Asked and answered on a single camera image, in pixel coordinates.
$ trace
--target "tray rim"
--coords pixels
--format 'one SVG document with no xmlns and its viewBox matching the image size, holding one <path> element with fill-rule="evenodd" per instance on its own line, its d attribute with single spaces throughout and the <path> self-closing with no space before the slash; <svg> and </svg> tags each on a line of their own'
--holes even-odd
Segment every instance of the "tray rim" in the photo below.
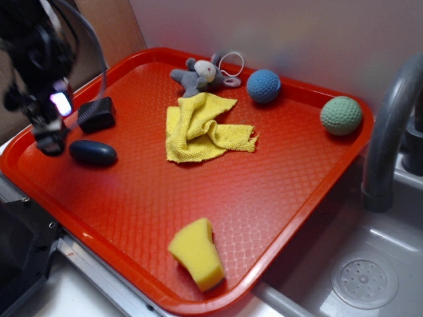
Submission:
<svg viewBox="0 0 423 317">
<path fill-rule="evenodd" d="M 137 52 L 123 59 L 115 66 L 111 67 L 107 71 L 108 76 L 108 85 L 115 83 L 120 77 L 123 77 L 127 72 L 131 71 L 134 67 L 140 65 L 151 63 L 154 61 L 161 61 L 163 58 L 172 56 L 175 60 L 178 60 L 182 65 L 178 67 L 184 67 L 187 56 L 194 57 L 196 59 L 207 59 L 206 57 L 181 52 L 177 50 L 172 50 L 169 48 L 151 48 L 146 49 L 141 52 Z M 226 69 L 236 70 L 236 65 L 225 65 Z M 247 72 L 251 73 L 254 69 L 246 68 L 244 74 Z M 296 233 L 300 228 L 301 224 L 310 216 L 314 211 L 316 206 L 324 198 L 327 192 L 335 185 L 336 181 L 341 177 L 344 171 L 352 164 L 354 159 L 360 154 L 362 149 L 365 147 L 369 141 L 369 136 L 373 129 L 374 117 L 372 111 L 368 106 L 355 96 L 349 94 L 344 94 L 341 92 L 336 92 L 335 90 L 330 90 L 323 87 L 318 87 L 315 85 L 303 83 L 301 81 L 296 81 L 293 79 L 285 78 L 280 76 L 283 86 L 291 87 L 292 89 L 304 90 L 307 92 L 316 93 L 321 95 L 324 98 L 333 98 L 335 96 L 348 96 L 353 98 L 358 102 L 363 111 L 363 120 L 360 134 L 356 137 L 356 140 L 348 148 L 348 150 L 342 155 L 340 160 L 332 167 L 328 175 L 323 179 L 323 181 L 316 187 L 315 191 L 305 200 L 303 205 L 298 209 L 296 213 L 293 214 L 293 217 L 289 220 L 287 225 L 281 229 L 280 233 L 277 235 L 275 240 L 269 245 L 269 247 L 263 252 L 263 254 L 257 259 L 256 263 L 247 271 L 247 274 L 235 285 L 229 292 L 224 295 L 204 300 L 202 302 L 193 302 L 190 300 L 178 299 L 174 297 L 168 297 L 166 292 L 164 292 L 164 287 L 159 287 L 157 285 L 150 284 L 145 289 L 140 289 L 145 293 L 149 298 L 155 301 L 157 304 L 162 306 L 165 310 L 176 314 L 183 315 L 193 315 L 193 314 L 205 314 L 209 312 L 215 312 L 221 309 L 224 309 L 226 306 L 234 303 L 243 297 L 244 294 L 249 292 L 254 284 L 258 281 L 258 278 L 264 273 L 266 268 L 271 265 L 272 260 L 282 251 L 289 239 Z M 87 102 L 96 97 L 96 94 L 100 88 L 101 76 L 98 76 L 87 85 L 79 89 L 74 96 L 74 106 L 76 109 L 84 102 Z M 30 126 L 22 130 L 6 147 L 3 155 L 0 157 L 0 170 L 3 171 L 4 175 L 9 178 L 14 184 L 18 184 L 22 191 L 24 191 L 30 197 L 39 197 L 36 201 L 46 210 L 51 208 L 59 208 L 54 202 L 49 201 L 43 197 L 42 189 L 40 189 L 33 181 L 26 179 L 24 173 L 22 173 L 17 167 L 19 157 L 22 153 L 34 142 L 34 138 L 30 131 Z M 87 233 L 86 228 L 82 228 L 74 217 L 67 215 L 65 212 L 60 212 L 61 223 L 67 223 L 66 229 L 69 230 L 72 234 L 75 234 L 77 237 L 82 237 L 83 233 Z M 110 254 L 115 254 L 119 250 L 110 250 L 110 246 L 106 246 L 106 241 L 98 241 L 100 246 L 92 248 L 90 246 L 89 239 L 81 239 L 81 242 L 93 250 L 97 255 L 99 255 L 104 261 L 110 264 L 107 261 L 107 256 Z M 125 268 L 126 274 L 124 277 L 129 281 L 140 281 L 140 271 L 139 268 L 128 266 Z M 149 275 L 149 272 L 142 272 L 143 276 Z"/>
</svg>

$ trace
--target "blue ball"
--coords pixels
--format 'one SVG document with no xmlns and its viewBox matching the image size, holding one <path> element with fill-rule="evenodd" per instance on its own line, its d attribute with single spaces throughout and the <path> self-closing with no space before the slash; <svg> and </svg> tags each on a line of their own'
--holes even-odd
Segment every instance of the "blue ball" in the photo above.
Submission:
<svg viewBox="0 0 423 317">
<path fill-rule="evenodd" d="M 280 87 L 279 76 L 268 69 L 255 71 L 247 81 L 249 96 L 260 104 L 273 101 L 279 95 Z"/>
</svg>

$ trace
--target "sink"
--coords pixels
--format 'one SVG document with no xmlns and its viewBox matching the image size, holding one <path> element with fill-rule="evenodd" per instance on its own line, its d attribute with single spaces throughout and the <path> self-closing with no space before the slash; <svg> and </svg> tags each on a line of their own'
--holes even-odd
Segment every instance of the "sink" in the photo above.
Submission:
<svg viewBox="0 0 423 317">
<path fill-rule="evenodd" d="M 372 213 L 363 165 L 345 172 L 261 281 L 315 316 L 421 316 L 423 178 L 396 169 L 393 207 Z"/>
</svg>

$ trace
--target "knitted ball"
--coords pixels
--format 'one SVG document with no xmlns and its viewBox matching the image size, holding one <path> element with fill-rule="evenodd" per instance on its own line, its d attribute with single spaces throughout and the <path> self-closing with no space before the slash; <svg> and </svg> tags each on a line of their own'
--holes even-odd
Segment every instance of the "knitted ball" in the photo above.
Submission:
<svg viewBox="0 0 423 317">
<path fill-rule="evenodd" d="M 249 96 L 260 104 L 273 101 L 278 96 L 280 87 L 279 76 L 267 69 L 255 71 L 247 81 Z"/>
<path fill-rule="evenodd" d="M 355 100 L 340 96 L 329 100 L 322 108 L 320 120 L 333 135 L 347 135 L 362 121 L 362 109 Z"/>
</svg>

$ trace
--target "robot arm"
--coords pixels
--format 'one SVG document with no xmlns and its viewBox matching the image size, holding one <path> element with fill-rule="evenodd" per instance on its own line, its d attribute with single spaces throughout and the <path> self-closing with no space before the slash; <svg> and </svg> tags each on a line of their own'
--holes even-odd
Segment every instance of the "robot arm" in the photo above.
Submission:
<svg viewBox="0 0 423 317">
<path fill-rule="evenodd" d="M 57 97 L 64 97 L 71 107 L 67 77 L 76 54 L 61 33 L 49 2 L 1 0 L 0 48 L 9 54 L 25 84 L 25 90 L 20 91 L 13 73 L 5 93 L 6 109 L 20 109 L 29 119 L 37 147 L 44 154 L 61 154 L 69 130 L 58 110 Z"/>
</svg>

